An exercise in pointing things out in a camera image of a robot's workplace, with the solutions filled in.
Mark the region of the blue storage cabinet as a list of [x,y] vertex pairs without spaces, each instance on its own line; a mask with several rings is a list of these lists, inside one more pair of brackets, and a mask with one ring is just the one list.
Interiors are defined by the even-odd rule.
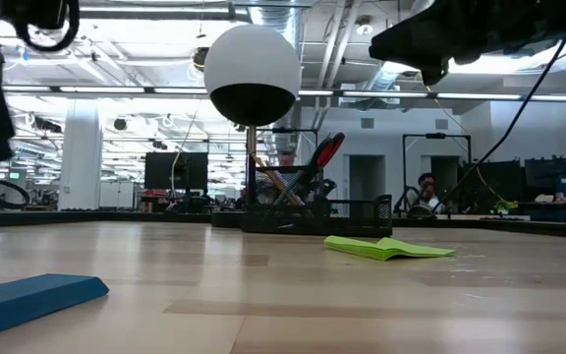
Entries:
[[566,223],[566,157],[525,160],[519,213],[532,221]]

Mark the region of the white globe lamp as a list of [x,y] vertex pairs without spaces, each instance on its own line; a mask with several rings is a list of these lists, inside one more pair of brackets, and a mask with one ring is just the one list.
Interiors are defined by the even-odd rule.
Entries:
[[247,128],[247,165],[256,165],[256,129],[289,113],[300,93],[302,66],[275,29],[241,25],[212,43],[204,61],[209,100],[228,121]]

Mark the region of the red-handled scissors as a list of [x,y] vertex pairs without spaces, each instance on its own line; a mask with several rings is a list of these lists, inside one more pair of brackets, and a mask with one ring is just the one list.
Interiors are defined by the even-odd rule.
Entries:
[[324,168],[328,165],[330,160],[336,154],[345,140],[343,133],[337,133],[333,137],[327,137],[315,148],[310,160],[302,166],[313,169],[314,178],[303,185],[298,193],[304,199],[310,198],[310,201],[318,197],[326,197],[335,187],[336,184],[327,178],[323,177]]

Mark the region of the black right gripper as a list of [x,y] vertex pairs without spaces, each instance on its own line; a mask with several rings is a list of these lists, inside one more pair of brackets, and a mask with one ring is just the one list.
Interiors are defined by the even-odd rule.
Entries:
[[448,60],[470,64],[484,53],[514,52],[544,40],[566,42],[566,0],[443,0],[445,19],[418,14],[375,35],[371,58],[417,69],[425,85],[448,73]]

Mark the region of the black background monitor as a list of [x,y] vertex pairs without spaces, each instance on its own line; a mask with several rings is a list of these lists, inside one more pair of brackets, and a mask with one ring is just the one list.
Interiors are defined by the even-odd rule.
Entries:
[[206,190],[207,152],[148,152],[144,163],[144,187],[165,190]]

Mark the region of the black tube stand frame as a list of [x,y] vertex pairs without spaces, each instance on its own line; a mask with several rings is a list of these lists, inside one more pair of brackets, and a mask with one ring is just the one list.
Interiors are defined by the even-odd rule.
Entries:
[[467,161],[469,163],[473,162],[472,156],[472,138],[470,135],[464,134],[445,134],[445,133],[425,133],[425,134],[403,134],[402,135],[402,181],[403,181],[403,193],[401,197],[401,206],[403,209],[400,211],[400,214],[404,213],[407,217],[411,216],[411,208],[410,203],[408,201],[408,192],[410,190],[415,190],[415,187],[408,185],[408,169],[407,169],[407,140],[409,138],[416,138],[419,139],[427,139],[427,140],[445,140],[445,139],[452,139],[455,140],[456,138],[464,139],[467,143]]

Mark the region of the blue eraser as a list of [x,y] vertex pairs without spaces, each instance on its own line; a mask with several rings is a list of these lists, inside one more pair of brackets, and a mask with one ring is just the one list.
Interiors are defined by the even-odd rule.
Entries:
[[109,293],[97,276],[45,273],[0,283],[0,332]]

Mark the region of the green sticky note pad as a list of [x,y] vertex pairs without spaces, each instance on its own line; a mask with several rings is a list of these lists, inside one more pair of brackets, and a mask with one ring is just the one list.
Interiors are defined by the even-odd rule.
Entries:
[[376,243],[340,236],[324,239],[327,249],[362,258],[385,262],[395,257],[441,258],[451,257],[454,250],[415,245],[393,238],[381,238]]

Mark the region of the yellow pencil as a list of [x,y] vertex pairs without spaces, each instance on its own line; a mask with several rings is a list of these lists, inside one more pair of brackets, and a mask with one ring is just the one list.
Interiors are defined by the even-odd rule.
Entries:
[[275,202],[276,205],[280,204],[283,200],[287,199],[294,206],[303,206],[304,202],[285,185],[284,181],[269,166],[264,163],[255,152],[250,153],[251,159],[256,165],[263,169],[263,172],[268,176],[272,184],[279,190],[279,201]]

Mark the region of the black mesh desk organizer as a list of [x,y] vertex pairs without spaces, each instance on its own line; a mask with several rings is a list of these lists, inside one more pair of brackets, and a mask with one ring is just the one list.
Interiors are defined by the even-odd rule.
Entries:
[[253,233],[381,238],[392,235],[389,195],[374,200],[342,200],[336,187],[303,206],[267,206],[256,201],[255,170],[248,175],[242,229]]

